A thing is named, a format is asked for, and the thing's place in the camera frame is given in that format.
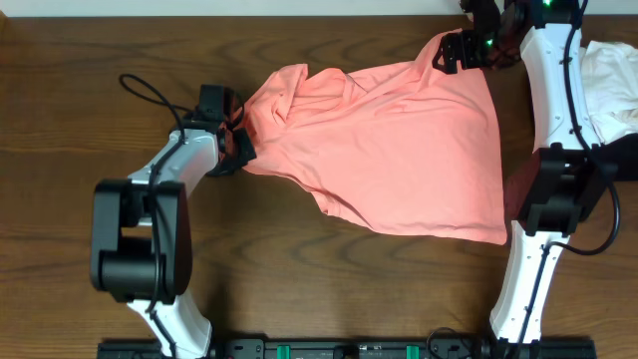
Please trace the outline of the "pink printed t-shirt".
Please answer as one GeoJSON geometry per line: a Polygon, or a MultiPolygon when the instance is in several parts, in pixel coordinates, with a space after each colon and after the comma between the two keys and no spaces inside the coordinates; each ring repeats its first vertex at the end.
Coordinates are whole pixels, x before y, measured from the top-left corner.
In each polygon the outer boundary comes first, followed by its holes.
{"type": "Polygon", "coordinates": [[[272,73],[247,101],[247,170],[292,180],[320,210],[375,232],[503,244],[498,120],[479,69],[412,61],[272,73]]]}

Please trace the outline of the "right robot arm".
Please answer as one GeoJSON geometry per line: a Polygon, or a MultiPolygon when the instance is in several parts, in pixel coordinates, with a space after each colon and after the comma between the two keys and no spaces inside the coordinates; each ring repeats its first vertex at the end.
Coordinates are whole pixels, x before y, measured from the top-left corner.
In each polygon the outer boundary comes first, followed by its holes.
{"type": "Polygon", "coordinates": [[[602,145],[585,104],[579,45],[587,4],[576,0],[461,0],[470,30],[446,35],[433,61],[458,70],[523,63],[531,89],[534,145],[530,159],[505,187],[511,248],[504,283],[489,323],[495,339],[518,348],[539,342],[543,306],[560,255],[594,256],[615,240],[620,203],[617,166],[602,160],[602,145]],[[612,228],[593,249],[569,243],[601,196],[610,194],[612,228]]]}

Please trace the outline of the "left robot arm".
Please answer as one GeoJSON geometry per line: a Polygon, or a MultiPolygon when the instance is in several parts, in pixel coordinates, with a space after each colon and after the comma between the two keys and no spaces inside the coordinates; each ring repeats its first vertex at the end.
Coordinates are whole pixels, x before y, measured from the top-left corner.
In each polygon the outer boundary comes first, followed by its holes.
{"type": "Polygon", "coordinates": [[[187,200],[206,176],[229,176],[256,157],[241,122],[240,96],[203,85],[197,106],[176,107],[163,95],[176,126],[167,144],[126,179],[96,185],[90,278],[149,326],[152,341],[109,341],[100,358],[208,358],[213,326],[188,289],[192,244],[187,200]]]}

